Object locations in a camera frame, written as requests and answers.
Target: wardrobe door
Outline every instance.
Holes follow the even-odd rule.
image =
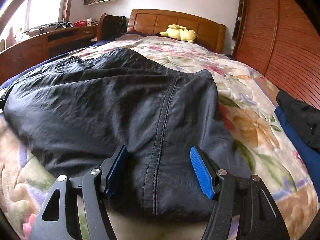
[[[279,0],[246,0],[244,29],[236,60],[265,74],[276,34]]]
[[[320,109],[320,37],[294,0],[279,0],[276,40],[265,76]]]

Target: red basket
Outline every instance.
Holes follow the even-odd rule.
[[[84,27],[87,26],[87,21],[79,21],[73,24],[74,27]]]

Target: quilted comforter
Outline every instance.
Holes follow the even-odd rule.
[[[163,37],[126,34],[72,56],[97,58],[114,48],[133,49],[167,68],[186,73],[202,69],[211,72],[226,129],[252,172],[263,179],[271,192],[291,239],[299,239],[316,215],[318,199],[304,163],[274,114],[278,89],[247,65],[197,44]],[[0,114],[0,207],[21,239],[28,239],[54,181]],[[78,208],[83,239],[90,239],[81,199]],[[118,239],[196,240],[201,239],[206,226],[206,223],[158,224],[125,218],[112,210],[108,213]],[[233,219],[229,239],[236,237],[238,219]]]

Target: silver screw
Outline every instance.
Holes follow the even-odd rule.
[[[224,175],[227,174],[227,171],[223,170],[223,169],[220,169],[220,170],[218,170],[218,174],[221,175],[221,176],[224,176]]]
[[[100,173],[100,169],[93,169],[92,171],[91,171],[91,174],[92,175],[97,175],[97,174],[99,174]]]
[[[260,180],[260,177],[259,177],[258,175],[253,174],[253,175],[252,175],[252,179],[253,179],[254,181],[259,181],[259,180]]]
[[[59,177],[58,177],[58,181],[64,181],[65,179],[67,178],[67,176],[66,175],[64,175],[64,174],[62,174],[62,175],[60,175]]]

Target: yellow plush toy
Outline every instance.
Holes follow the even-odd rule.
[[[176,24],[169,25],[167,31],[160,33],[160,35],[161,37],[167,36],[178,41],[187,41],[188,43],[193,43],[197,37],[195,31]]]

